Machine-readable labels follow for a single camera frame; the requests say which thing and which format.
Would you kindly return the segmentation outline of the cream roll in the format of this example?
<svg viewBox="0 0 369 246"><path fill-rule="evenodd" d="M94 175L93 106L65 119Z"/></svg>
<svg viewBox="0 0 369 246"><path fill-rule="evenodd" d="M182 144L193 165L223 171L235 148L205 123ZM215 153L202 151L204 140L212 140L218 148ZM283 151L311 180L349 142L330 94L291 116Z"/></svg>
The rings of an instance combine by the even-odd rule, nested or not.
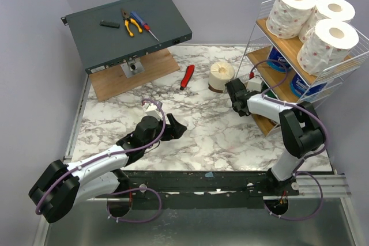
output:
<svg viewBox="0 0 369 246"><path fill-rule="evenodd" d="M233 66L225 61L215 62L210 67L210 73L208 78L208 88L212 92L226 93L226 83L233 80L235 76L235 70Z"/></svg>

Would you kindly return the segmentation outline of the blue Tempo tissue roll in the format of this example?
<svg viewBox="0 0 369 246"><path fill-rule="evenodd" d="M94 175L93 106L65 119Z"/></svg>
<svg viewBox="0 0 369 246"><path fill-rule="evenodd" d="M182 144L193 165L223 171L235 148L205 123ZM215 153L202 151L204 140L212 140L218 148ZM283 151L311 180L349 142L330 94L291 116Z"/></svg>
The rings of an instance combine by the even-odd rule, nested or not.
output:
<svg viewBox="0 0 369 246"><path fill-rule="evenodd" d="M276 47L271 47L267 65L275 71L286 73L291 69L291 65L283 57L283 55L278 51Z"/></svg>

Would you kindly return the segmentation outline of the floral roll back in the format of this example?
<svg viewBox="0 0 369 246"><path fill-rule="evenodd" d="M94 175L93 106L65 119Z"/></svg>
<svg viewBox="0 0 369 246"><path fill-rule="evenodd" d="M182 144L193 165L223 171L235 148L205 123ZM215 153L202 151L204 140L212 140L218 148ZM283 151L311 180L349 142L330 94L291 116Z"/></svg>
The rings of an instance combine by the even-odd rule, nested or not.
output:
<svg viewBox="0 0 369 246"><path fill-rule="evenodd" d="M298 52L299 65L309 75L318 76L344 60L359 42L356 29L346 22L323 19Z"/></svg>

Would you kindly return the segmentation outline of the floral roll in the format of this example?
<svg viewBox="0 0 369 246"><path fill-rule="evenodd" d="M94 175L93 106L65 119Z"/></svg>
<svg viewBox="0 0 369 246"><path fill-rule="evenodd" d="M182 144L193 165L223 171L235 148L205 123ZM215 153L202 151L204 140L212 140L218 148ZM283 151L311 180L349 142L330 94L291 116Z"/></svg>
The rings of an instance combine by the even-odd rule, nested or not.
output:
<svg viewBox="0 0 369 246"><path fill-rule="evenodd" d="M323 19L298 52L299 65L309 75L318 76L344 60L359 42L356 29L346 22Z"/></svg>
<svg viewBox="0 0 369 246"><path fill-rule="evenodd" d="M282 39L298 36L314 10L316 1L275 0L266 20L268 31Z"/></svg>
<svg viewBox="0 0 369 246"><path fill-rule="evenodd" d="M317 0L311 15L298 35L299 40L305 43L320 20L334 19L349 23L353 20L355 14L355 8L346 0Z"/></svg>

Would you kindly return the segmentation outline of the floral roll front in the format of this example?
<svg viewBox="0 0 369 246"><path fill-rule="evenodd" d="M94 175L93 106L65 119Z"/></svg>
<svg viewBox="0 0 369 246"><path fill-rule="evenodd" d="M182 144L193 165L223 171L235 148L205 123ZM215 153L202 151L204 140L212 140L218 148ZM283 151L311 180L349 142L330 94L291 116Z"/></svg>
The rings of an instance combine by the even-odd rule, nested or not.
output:
<svg viewBox="0 0 369 246"><path fill-rule="evenodd" d="M299 40L305 43L320 20L334 19L349 23L353 20L355 14L355 8L346 0L317 0L311 15L298 35Z"/></svg>

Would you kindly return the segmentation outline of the green roll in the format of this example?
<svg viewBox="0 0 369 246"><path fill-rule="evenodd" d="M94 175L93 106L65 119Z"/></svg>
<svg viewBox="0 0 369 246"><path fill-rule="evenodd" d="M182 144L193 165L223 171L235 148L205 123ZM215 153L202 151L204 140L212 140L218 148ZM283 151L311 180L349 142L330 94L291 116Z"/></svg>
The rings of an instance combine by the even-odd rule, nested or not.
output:
<svg viewBox="0 0 369 246"><path fill-rule="evenodd" d="M272 90L269 90L269 88L267 86L264 86L262 91L266 90L266 95L270 98L274 98L276 99L276 96L274 95L273 91Z"/></svg>

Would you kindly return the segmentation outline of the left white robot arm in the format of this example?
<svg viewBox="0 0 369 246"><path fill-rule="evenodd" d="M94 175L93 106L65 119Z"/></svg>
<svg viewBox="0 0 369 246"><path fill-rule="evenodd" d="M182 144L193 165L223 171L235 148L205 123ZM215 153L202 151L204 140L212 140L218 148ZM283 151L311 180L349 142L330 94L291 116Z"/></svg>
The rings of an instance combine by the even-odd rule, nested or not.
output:
<svg viewBox="0 0 369 246"><path fill-rule="evenodd" d="M124 196L128 183L115 171L142 158L155 143L179 139L186 130L171 113L166 120L146 115L133 132L99 154L69 164L53 161L28 193L35 213L54 223L80 201L110 193Z"/></svg>

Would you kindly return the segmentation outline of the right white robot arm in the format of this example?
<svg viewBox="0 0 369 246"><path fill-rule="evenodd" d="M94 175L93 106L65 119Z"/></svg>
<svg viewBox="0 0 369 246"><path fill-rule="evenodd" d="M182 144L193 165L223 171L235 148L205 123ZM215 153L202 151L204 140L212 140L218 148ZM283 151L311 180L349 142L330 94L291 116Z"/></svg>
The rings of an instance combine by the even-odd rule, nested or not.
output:
<svg viewBox="0 0 369 246"><path fill-rule="evenodd" d="M248 91L238 78L227 82L225 87L239 116L259 115L280 125L285 150L268 169L265 181L268 193L280 194L305 159L325 151L329 141L326 127L309 102L290 103Z"/></svg>

